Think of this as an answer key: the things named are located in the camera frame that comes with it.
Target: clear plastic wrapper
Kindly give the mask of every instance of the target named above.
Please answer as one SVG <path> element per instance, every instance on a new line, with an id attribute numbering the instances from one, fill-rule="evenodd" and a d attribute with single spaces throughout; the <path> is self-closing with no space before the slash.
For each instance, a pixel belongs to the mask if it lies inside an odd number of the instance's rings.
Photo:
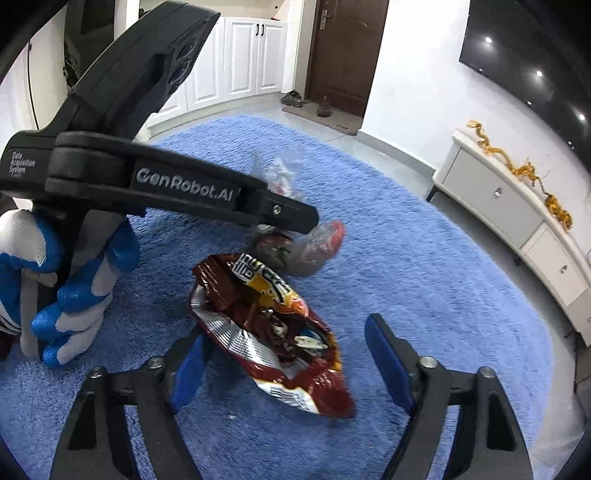
<path id="1" fill-rule="evenodd" d="M 344 236 L 341 221 L 320 222 L 296 241 L 279 232 L 260 235 L 249 252 L 277 272 L 310 277 L 339 252 Z"/>
<path id="2" fill-rule="evenodd" d="M 267 182 L 273 193 L 301 202 L 305 200 L 293 185 L 303 163 L 302 150 L 284 151 L 267 167 L 263 167 L 258 154 L 254 157 L 251 175 Z M 249 252 L 279 273 L 309 277 L 338 253 L 344 236 L 345 226 L 339 220 L 320 222 L 310 233 L 296 240 L 270 225 L 258 225 Z"/>

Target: work glove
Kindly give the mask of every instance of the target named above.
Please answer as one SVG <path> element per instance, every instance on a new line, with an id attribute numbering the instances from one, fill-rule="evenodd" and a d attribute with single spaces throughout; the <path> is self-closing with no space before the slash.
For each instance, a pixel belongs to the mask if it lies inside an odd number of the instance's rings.
<path id="1" fill-rule="evenodd" d="M 70 276 L 57 301 L 40 312 L 40 284 L 56 284 L 64 249 L 53 228 L 28 210 L 0 216 L 0 330 L 20 335 L 22 352 L 58 368 L 88 350 L 102 325 L 119 277 L 139 263 L 139 244 L 126 217 L 88 212 Z M 47 342 L 40 353 L 38 340 Z"/>

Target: screw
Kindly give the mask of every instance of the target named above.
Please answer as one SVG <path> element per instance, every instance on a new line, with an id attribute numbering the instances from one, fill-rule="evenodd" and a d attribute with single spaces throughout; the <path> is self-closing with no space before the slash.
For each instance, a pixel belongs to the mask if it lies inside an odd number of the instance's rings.
<path id="1" fill-rule="evenodd" d="M 91 378 L 100 378 L 105 374 L 106 370 L 104 367 L 94 367 L 90 370 L 90 377 Z"/>
<path id="2" fill-rule="evenodd" d="M 495 378 L 495 371 L 491 367 L 481 367 L 480 374 L 484 378 Z"/>
<path id="3" fill-rule="evenodd" d="M 148 368 L 156 369 L 164 366 L 164 358 L 161 356 L 153 356 L 148 360 Z"/>
<path id="4" fill-rule="evenodd" d="M 425 368 L 435 368 L 437 366 L 437 360 L 432 356 L 422 356 L 419 362 Z"/>

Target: blue shaggy rug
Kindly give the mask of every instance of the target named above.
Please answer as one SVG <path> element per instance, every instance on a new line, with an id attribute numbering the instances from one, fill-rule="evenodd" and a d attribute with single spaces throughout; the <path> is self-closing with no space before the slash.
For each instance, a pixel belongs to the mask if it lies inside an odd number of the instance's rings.
<path id="1" fill-rule="evenodd" d="M 532 445 L 553 369 L 548 332 L 505 274 L 437 209 L 339 150 L 253 116 L 220 119 L 159 146 L 243 172 L 255 152 L 268 163 L 300 147 L 304 165 L 296 187 L 321 219 L 347 226 L 340 254 L 292 285 L 336 333 L 356 417 L 334 420 L 289 407 L 215 352 L 196 399 L 177 416 L 204 479 L 379 478 L 408 417 L 390 400 L 365 344 L 363 327 L 372 312 L 448 368 L 495 368 Z M 18 348 L 0 363 L 0 434 L 32 480 L 49 477 L 61 428 L 88 370 L 136 368 L 186 335 L 194 325 L 187 307 L 192 266 L 209 254 L 237 251 L 248 233 L 157 210 L 132 224 L 141 265 L 119 282 L 88 353 L 62 371 L 27 361 Z M 151 480 L 131 408 L 128 420 L 142 478 Z M 443 473 L 452 424 L 449 415 L 433 478 Z"/>

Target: white tv cabinet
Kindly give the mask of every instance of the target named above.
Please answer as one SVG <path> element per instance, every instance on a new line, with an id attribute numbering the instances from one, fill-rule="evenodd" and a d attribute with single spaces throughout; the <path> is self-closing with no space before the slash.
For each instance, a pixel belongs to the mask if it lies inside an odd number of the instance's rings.
<path id="1" fill-rule="evenodd" d="M 453 141 L 427 201 L 441 191 L 478 217 L 535 272 L 591 345 L 591 268 L 577 245 L 501 160 L 459 131 Z"/>

